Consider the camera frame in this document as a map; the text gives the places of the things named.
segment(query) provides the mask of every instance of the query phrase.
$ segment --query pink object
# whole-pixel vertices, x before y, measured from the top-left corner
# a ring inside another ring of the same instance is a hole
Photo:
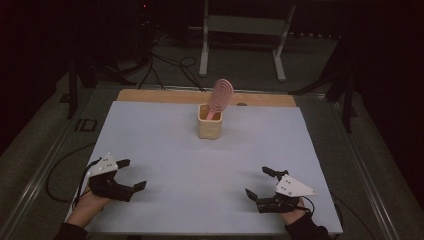
[[[209,113],[206,120],[212,120],[215,113],[224,111],[232,96],[233,85],[231,85],[228,80],[219,79],[216,81],[214,91],[209,102]]]

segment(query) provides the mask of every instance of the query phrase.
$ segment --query sleeve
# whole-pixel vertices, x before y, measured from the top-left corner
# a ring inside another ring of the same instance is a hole
[[[69,223],[62,223],[54,240],[84,240],[87,231]]]
[[[303,215],[296,222],[285,226],[292,240],[331,240],[325,227],[317,226],[311,214]]]

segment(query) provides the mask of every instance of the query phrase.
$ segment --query dark background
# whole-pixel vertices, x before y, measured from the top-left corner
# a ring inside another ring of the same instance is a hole
[[[96,1],[2,1],[0,153],[55,92],[67,72],[71,46],[99,62],[131,54],[135,41],[130,30],[140,20],[135,1],[99,2],[100,7]],[[244,1],[237,8],[232,1],[211,2],[210,12],[219,14],[275,17],[285,11],[284,6],[266,10],[281,1]],[[143,17],[177,38],[187,39],[188,26],[202,26],[203,1],[146,3]],[[342,34],[327,69],[357,71],[355,89],[423,207],[424,6],[412,0],[370,3],[298,1],[291,32],[333,38]]]

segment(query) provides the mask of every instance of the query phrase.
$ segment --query human hand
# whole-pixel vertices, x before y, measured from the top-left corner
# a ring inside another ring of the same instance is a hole
[[[304,208],[305,204],[303,203],[303,199],[299,198],[299,203],[297,204],[298,207]],[[301,209],[294,209],[291,212],[287,212],[287,213],[279,213],[281,219],[283,219],[284,223],[286,225],[290,225],[294,222],[296,222],[298,219],[300,219],[301,217],[303,217],[303,215],[306,214],[306,211],[301,210]]]
[[[66,220],[66,223],[81,228],[85,228],[90,224],[91,220],[102,211],[103,207],[112,201],[112,199],[94,195],[88,186],[85,188],[84,193],[85,194],[79,198],[77,206]]]

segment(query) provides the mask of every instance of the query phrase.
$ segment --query table leg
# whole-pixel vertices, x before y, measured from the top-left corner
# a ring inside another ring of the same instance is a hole
[[[283,51],[284,43],[286,42],[287,35],[289,33],[290,24],[293,19],[294,10],[296,6],[291,6],[286,22],[283,27],[283,31],[280,36],[280,44],[277,49],[272,50],[272,57],[274,58],[275,70],[277,72],[277,80],[279,82],[286,81],[286,75],[284,74],[283,64],[281,63],[281,52]]]
[[[203,15],[203,47],[202,56],[200,57],[199,75],[205,77],[208,71],[209,45],[208,45],[208,5],[209,1],[205,0],[205,12]]]

